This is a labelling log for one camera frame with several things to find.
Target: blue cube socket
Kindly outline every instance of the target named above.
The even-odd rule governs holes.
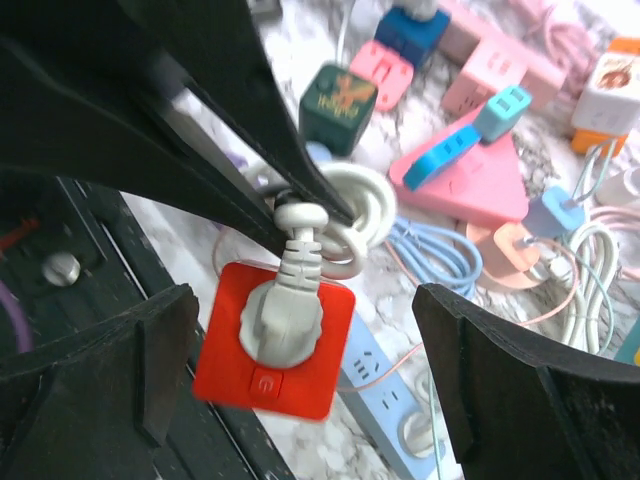
[[[529,202],[522,225],[536,237],[556,238],[573,232],[585,220],[582,206],[573,203],[562,187],[555,186]]]
[[[493,143],[511,130],[531,105],[532,97],[522,87],[508,87],[489,99],[473,121],[483,143]]]
[[[438,46],[450,20],[449,14],[438,10],[431,20],[421,22],[407,15],[401,7],[393,7],[380,20],[374,40],[395,50],[418,69]]]
[[[412,192],[416,191],[453,165],[479,141],[480,134],[473,125],[462,127],[418,158],[402,177],[404,185]]]

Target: green power cube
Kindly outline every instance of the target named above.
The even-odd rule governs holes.
[[[347,157],[367,128],[377,96],[373,83],[337,65],[323,65],[300,101],[300,134]]]

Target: power strip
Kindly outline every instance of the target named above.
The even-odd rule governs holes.
[[[631,327],[627,338],[622,342],[615,359],[618,362],[640,366],[640,317],[636,320],[633,327]]]
[[[342,359],[340,385],[355,388],[375,380],[392,367],[373,334],[356,313]],[[361,392],[342,392],[340,397],[364,433],[369,435],[389,467],[403,480],[425,480],[435,468],[432,454],[412,455],[401,438],[403,422],[422,411],[416,397],[397,372],[380,384]]]

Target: white marble floor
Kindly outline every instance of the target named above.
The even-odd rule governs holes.
[[[284,0],[282,22],[262,31],[273,71],[294,118],[297,117],[298,100],[317,68],[334,56],[345,3],[343,0]],[[389,3],[380,0],[357,2],[346,42],[348,56],[372,37],[375,25]],[[505,4],[506,0],[483,0],[472,2],[472,8],[506,31],[518,34],[523,26],[517,24],[514,17],[499,14]],[[590,14],[580,5],[590,7],[597,15]],[[613,31],[638,33],[640,6],[637,2],[582,0],[574,7],[575,17],[589,26],[595,38],[609,38]],[[436,54],[431,66],[416,76],[408,95],[394,112],[374,115],[352,156],[353,161],[386,171],[391,161],[444,126],[447,118],[438,108],[439,99],[457,70]],[[255,154],[198,102],[190,102],[188,108],[223,149],[240,153],[250,161],[255,159]],[[521,153],[521,170],[530,193],[555,183],[569,187],[575,182],[581,161],[570,151],[566,138],[546,120],[528,116],[516,128],[515,138]],[[613,171],[640,159],[639,152],[640,134],[636,131],[623,154],[616,159]],[[130,195],[126,198],[174,280],[193,287],[201,303],[200,322],[206,327],[217,285],[211,265],[211,250],[217,230],[209,222],[175,209]],[[220,261],[238,258],[275,260],[250,241],[233,234],[222,245]],[[382,273],[385,274],[384,283],[377,280]],[[365,272],[347,284],[356,292],[359,313],[392,361],[420,341],[410,310],[415,289],[384,250],[373,251]],[[640,310],[640,290],[615,285],[613,295],[620,318],[614,345],[619,345],[622,335],[628,331]],[[543,287],[534,292],[509,296],[480,290],[475,301],[504,318],[515,320],[545,311],[550,299],[550,289]],[[419,353],[407,362],[400,373],[412,386],[415,376],[425,366],[426,356]],[[299,479],[396,478],[380,460],[339,398],[336,398],[331,417],[324,425],[310,425],[265,414],[260,418]],[[445,480],[459,478],[461,472],[450,454],[451,448],[447,451]]]

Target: red power socket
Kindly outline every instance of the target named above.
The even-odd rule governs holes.
[[[224,267],[200,352],[193,393],[200,400],[218,405],[323,421],[331,411],[355,296],[340,284],[322,283],[318,291],[324,311],[322,335],[313,355],[293,368],[267,368],[255,362],[242,347],[240,315],[251,291],[275,276],[272,269],[244,263]]]

